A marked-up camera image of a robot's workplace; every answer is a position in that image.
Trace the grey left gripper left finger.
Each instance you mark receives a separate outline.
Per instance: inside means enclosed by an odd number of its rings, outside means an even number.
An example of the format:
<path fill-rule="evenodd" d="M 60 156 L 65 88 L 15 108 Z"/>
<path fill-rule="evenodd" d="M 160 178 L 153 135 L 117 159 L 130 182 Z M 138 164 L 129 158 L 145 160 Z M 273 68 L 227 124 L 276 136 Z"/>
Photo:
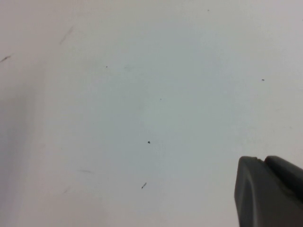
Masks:
<path fill-rule="evenodd" d="M 265 160 L 242 156 L 234 199 L 241 227 L 301 227 L 303 202 L 278 179 Z"/>

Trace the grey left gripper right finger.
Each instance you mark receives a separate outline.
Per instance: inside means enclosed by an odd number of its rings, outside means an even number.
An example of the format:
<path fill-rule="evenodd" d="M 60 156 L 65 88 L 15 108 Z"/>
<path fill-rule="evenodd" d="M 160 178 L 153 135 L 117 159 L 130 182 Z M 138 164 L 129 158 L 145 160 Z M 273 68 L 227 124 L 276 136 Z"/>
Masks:
<path fill-rule="evenodd" d="M 267 156 L 265 163 L 278 179 L 302 202 L 303 170 L 278 156 Z"/>

